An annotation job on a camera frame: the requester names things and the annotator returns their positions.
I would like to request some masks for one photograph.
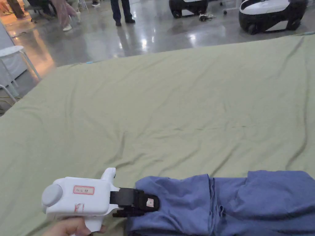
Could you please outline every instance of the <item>gray knob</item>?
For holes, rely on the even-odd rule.
[[[46,207],[56,204],[62,196],[62,188],[57,184],[52,184],[45,188],[42,194],[42,203]]]

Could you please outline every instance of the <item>person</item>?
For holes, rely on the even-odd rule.
[[[19,5],[19,2],[17,0],[7,0],[7,3],[11,7],[14,15],[17,19],[23,19],[26,17],[23,10],[21,9],[21,6]]]
[[[93,0],[93,1],[92,1],[92,6],[93,6],[93,7],[99,7],[99,6],[100,6],[99,0]]]
[[[132,14],[130,13],[129,0],[121,0],[121,3],[123,5],[123,14],[125,16],[125,22],[127,24],[136,23],[136,21],[134,19],[132,19]],[[112,6],[113,18],[116,22],[116,26],[120,27],[121,26],[121,22],[120,22],[121,14],[120,14],[118,0],[111,0],[111,6]]]
[[[32,7],[41,7],[43,10],[43,13],[47,14],[48,16],[53,16],[49,8],[49,4],[50,4],[55,15],[57,15],[57,10],[50,0],[27,0],[27,1]]]
[[[102,225],[98,233],[105,233],[104,225]],[[91,234],[83,218],[69,218],[59,221],[52,228],[47,230],[43,236],[71,236],[72,234],[77,236],[88,236]]]
[[[72,30],[70,25],[69,16],[76,17],[78,22],[81,21],[81,12],[77,12],[72,6],[70,6],[66,0],[51,0],[57,10],[57,16],[59,23],[62,26],[64,32]]]
[[[67,3],[70,4],[70,6],[73,7],[76,11],[78,11],[78,5],[79,5],[79,0],[66,0]]]
[[[9,10],[5,2],[2,0],[0,0],[0,10],[3,12],[4,15],[10,15],[13,13],[13,11]]]

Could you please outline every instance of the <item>black and white robot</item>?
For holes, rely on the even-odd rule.
[[[174,18],[183,15],[205,13],[209,0],[169,0],[169,7]]]
[[[246,0],[239,9],[239,23],[250,34],[296,30],[307,8],[307,0]]]

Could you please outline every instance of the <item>robot wheel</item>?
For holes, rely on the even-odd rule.
[[[181,11],[177,11],[177,10],[172,11],[172,15],[175,19],[182,17]]]

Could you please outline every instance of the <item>cable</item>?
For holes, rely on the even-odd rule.
[[[9,103],[9,102],[6,101],[6,100],[0,100],[0,102],[6,102],[6,103],[9,104],[10,106],[13,106],[13,104]]]
[[[10,98],[10,97],[0,97],[0,98]],[[20,97],[14,97],[14,98],[22,99],[22,98],[20,98]]]

